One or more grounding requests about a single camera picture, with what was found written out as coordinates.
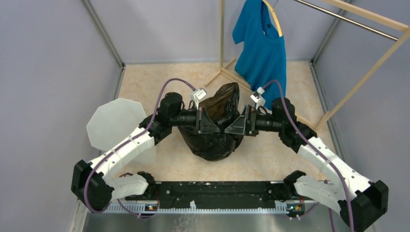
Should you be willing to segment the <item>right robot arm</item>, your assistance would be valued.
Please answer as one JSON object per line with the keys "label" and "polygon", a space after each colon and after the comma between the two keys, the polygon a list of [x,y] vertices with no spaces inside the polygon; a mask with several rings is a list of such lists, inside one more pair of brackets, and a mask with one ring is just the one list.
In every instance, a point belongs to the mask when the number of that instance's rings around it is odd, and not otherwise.
{"label": "right robot arm", "polygon": [[276,132],[282,143],[313,164],[329,180],[326,184],[302,171],[284,179],[283,192],[289,199],[308,197],[338,213],[355,232],[364,232],[387,212],[389,188],[371,181],[345,163],[308,125],[297,121],[295,107],[287,99],[272,101],[272,112],[262,114],[247,105],[225,133],[256,136],[260,131]]}

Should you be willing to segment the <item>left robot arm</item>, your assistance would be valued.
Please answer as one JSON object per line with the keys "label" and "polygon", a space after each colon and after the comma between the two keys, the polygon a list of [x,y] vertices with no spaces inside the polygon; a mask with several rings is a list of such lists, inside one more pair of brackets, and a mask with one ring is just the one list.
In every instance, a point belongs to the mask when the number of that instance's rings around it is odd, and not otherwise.
{"label": "left robot arm", "polygon": [[218,133],[220,128],[209,118],[199,101],[206,96],[203,88],[192,92],[194,109],[182,108],[182,96],[169,92],[158,100],[152,115],[118,145],[88,162],[83,159],[73,169],[72,193],[93,213],[101,213],[109,204],[131,195],[144,200],[155,194],[154,178],[139,172],[117,178],[116,174],[143,152],[171,134],[173,127],[188,127],[198,134]]}

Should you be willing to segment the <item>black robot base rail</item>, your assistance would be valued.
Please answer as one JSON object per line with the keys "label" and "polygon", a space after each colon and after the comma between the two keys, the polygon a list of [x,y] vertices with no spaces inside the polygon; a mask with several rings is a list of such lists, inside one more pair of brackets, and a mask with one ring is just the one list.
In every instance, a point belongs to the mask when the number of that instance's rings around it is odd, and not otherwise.
{"label": "black robot base rail", "polygon": [[132,212],[141,218],[158,214],[279,214],[302,217],[318,206],[290,193],[278,181],[157,182],[150,196],[112,201],[107,213]]}

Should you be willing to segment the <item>black plastic trash bag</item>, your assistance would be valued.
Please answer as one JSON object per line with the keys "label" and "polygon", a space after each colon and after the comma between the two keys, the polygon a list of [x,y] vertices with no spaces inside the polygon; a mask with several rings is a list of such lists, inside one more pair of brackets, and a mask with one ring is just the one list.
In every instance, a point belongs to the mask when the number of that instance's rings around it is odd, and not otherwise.
{"label": "black plastic trash bag", "polygon": [[224,130],[239,116],[239,85],[236,82],[222,85],[214,96],[200,102],[208,117],[220,128],[219,133],[197,134],[188,127],[179,127],[179,131],[191,152],[207,161],[227,158],[243,140],[243,135],[226,134]]}

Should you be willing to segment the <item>white translucent trash bin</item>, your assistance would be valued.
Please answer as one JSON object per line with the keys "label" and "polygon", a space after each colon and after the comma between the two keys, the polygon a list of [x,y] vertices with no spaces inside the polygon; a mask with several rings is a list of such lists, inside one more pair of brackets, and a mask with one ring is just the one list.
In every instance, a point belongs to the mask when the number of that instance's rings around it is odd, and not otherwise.
{"label": "white translucent trash bin", "polygon": [[87,124],[92,147],[110,151],[127,140],[147,117],[140,102],[118,98],[97,108]]}

